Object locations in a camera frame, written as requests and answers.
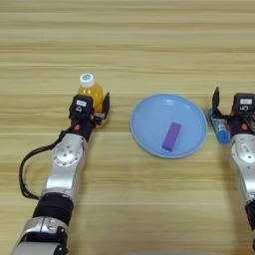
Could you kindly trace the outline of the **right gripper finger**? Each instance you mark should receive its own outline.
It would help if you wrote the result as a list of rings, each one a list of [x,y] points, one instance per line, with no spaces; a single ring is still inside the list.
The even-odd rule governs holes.
[[[212,110],[215,115],[220,114],[218,106],[219,106],[219,87],[215,89],[213,97],[212,97]]]

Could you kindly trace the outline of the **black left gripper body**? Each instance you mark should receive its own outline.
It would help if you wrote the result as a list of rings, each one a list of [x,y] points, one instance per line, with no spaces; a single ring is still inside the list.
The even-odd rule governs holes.
[[[96,127],[100,127],[107,120],[107,115],[103,113],[94,113],[93,115],[82,114],[71,120],[71,133],[82,136],[89,140]]]

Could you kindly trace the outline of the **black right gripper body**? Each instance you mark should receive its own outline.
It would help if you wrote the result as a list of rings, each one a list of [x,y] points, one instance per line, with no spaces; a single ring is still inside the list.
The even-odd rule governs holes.
[[[217,128],[227,131],[230,135],[241,133],[255,135],[255,112],[231,112],[229,115],[218,112],[217,118],[220,120]]]

